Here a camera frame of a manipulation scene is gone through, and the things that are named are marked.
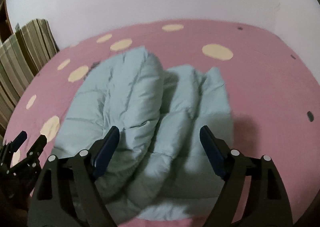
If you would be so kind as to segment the striped green brown pillow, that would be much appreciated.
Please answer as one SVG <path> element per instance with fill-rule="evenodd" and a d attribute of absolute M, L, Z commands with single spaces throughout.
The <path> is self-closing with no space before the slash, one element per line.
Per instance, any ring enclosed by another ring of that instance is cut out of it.
<path fill-rule="evenodd" d="M 33 19 L 1 45 L 1 138 L 23 93 L 59 48 L 46 19 Z"/>

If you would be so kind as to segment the pink dotted bed sheet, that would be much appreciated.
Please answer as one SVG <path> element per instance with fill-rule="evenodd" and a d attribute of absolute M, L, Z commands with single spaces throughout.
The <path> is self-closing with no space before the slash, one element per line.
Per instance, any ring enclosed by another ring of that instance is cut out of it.
<path fill-rule="evenodd" d="M 122 27 L 61 50 L 31 81 L 10 118 L 6 141 L 28 134 L 14 158 L 22 159 L 41 132 L 49 134 L 47 156 L 93 64 L 140 46 L 164 69 L 221 75 L 222 92 L 208 102 L 214 112 L 201 123 L 245 155 L 269 155 L 298 220 L 319 190 L 319 84 L 278 36 L 251 25 L 167 20 Z"/>

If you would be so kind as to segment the light green puffer jacket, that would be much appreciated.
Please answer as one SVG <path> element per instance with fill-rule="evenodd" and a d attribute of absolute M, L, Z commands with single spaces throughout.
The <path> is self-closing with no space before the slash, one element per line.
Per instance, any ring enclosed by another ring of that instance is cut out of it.
<path fill-rule="evenodd" d="M 132 218 L 182 220 L 210 213 L 223 181 L 200 142 L 200 129 L 233 142 L 233 120 L 218 68 L 163 69 L 140 47 L 100 62 L 78 89 L 52 153 L 76 155 L 112 126 L 120 142 L 97 189 L 118 224 Z"/>

